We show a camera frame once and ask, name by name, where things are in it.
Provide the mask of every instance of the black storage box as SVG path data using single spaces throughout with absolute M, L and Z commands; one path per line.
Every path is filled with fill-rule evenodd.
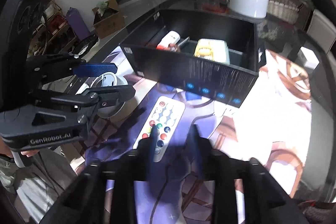
M 181 52 L 157 50 L 169 32 L 190 37 Z M 220 39 L 229 47 L 230 65 L 194 57 L 201 38 Z M 240 107 L 266 64 L 257 45 L 255 24 L 227 15 L 193 10 L 159 10 L 120 46 L 138 76 Z

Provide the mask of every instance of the remote control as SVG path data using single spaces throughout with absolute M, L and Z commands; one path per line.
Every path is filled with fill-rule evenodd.
M 159 162 L 169 144 L 174 131 L 184 112 L 185 105 L 177 100 L 161 96 L 155 103 L 154 108 L 149 114 L 143 128 L 137 137 L 133 149 L 138 147 L 140 140 L 148 138 L 152 127 L 156 125 L 158 129 L 157 143 L 154 152 L 154 162 Z

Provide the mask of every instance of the blue button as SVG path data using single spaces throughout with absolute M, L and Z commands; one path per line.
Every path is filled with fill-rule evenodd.
M 209 93 L 210 92 L 210 90 L 209 89 L 207 89 L 207 88 L 202 88 L 202 90 L 201 90 L 203 93 Z
M 234 104 L 239 104 L 241 101 L 240 101 L 240 99 L 233 99 L 232 102 L 233 102 Z
M 193 89 L 194 88 L 194 85 L 191 84 L 191 83 L 187 83 L 186 86 L 187 86 L 188 89 Z
M 158 147 L 162 147 L 163 145 L 164 145 L 163 141 L 161 141 L 161 140 L 157 141 L 157 146 Z
M 217 93 L 217 97 L 220 98 L 220 99 L 224 99 L 225 94 L 224 93 Z

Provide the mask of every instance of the table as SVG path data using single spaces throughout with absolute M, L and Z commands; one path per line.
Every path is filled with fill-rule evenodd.
M 87 161 L 113 160 L 132 149 L 160 96 L 186 104 L 187 111 L 157 163 L 157 184 L 148 189 L 146 182 L 136 182 L 138 221 L 157 223 L 163 217 L 168 223 L 209 221 L 213 184 L 198 180 L 193 160 L 182 151 L 192 123 L 199 125 L 202 137 L 209 138 L 214 147 L 229 156 L 243 160 L 256 157 L 291 197 L 330 201 L 336 179 L 336 84 L 328 59 L 316 42 L 271 15 L 254 20 L 258 42 L 264 42 L 267 48 L 267 65 L 260 69 L 259 78 L 240 109 L 205 97 L 188 100 L 183 90 L 136 76 L 118 48 L 123 38 L 159 9 L 233 14 L 220 0 L 168 0 L 120 31 L 91 59 L 116 63 L 117 74 L 133 84 L 136 95 L 111 119 L 94 118 L 89 140 L 77 145 L 82 154 L 91 147 L 85 153 Z M 298 58 L 302 46 L 313 50 L 318 58 L 320 63 L 315 69 L 305 68 Z M 76 93 L 90 81 L 93 79 L 76 78 L 67 91 Z M 164 186 L 165 170 L 172 161 L 168 184 Z M 236 182 L 236 193 L 241 222 L 244 208 L 240 181 Z M 156 201 L 159 205 L 153 211 Z

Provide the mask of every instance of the white button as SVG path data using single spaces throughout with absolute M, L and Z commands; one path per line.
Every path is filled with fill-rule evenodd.
M 177 113 L 173 112 L 173 113 L 170 114 L 170 118 L 173 119 L 173 120 L 175 120 L 177 117 L 178 117 Z
M 165 116 L 162 116 L 162 117 L 160 118 L 159 121 L 160 121 L 161 123 L 165 123 L 166 120 L 167 120 L 167 118 L 166 118 Z
M 161 113 L 161 112 L 162 112 L 162 107 L 158 106 L 158 107 L 155 109 L 155 112 L 156 112 L 156 113 Z
M 169 120 L 167 121 L 167 126 L 172 127 L 172 126 L 174 125 L 174 123 L 175 123 L 174 120 L 169 119 Z
M 172 112 L 178 113 L 180 111 L 180 108 L 178 106 L 174 106 L 172 109 Z
M 171 110 L 171 109 L 173 108 L 173 106 L 174 106 L 173 104 L 168 104 L 168 105 L 166 106 L 166 109 L 167 109 L 167 110 Z
M 163 111 L 163 115 L 165 116 L 165 117 L 167 117 L 167 116 L 169 116 L 169 114 L 170 114 L 170 110 L 164 110 Z
M 153 114 L 153 116 L 152 116 L 152 118 L 154 119 L 154 120 L 158 120 L 159 119 L 159 114 L 158 113 L 154 113 Z

